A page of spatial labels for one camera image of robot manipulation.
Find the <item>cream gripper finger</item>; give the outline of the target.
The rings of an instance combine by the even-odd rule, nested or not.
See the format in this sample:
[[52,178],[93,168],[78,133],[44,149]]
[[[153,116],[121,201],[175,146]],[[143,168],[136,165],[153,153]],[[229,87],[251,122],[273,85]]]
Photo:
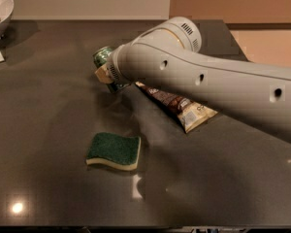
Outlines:
[[100,83],[105,83],[105,84],[113,83],[113,79],[109,74],[109,71],[107,69],[107,65],[106,64],[100,66],[95,71],[95,75],[96,75],[96,77],[97,77],[97,79],[99,80]]

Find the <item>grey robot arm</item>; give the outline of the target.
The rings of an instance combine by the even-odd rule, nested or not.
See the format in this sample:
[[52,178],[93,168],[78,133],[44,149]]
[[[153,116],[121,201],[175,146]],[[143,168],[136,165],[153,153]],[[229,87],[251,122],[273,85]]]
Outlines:
[[101,83],[144,83],[181,95],[291,143],[291,67],[200,53],[196,24],[174,17],[112,51]]

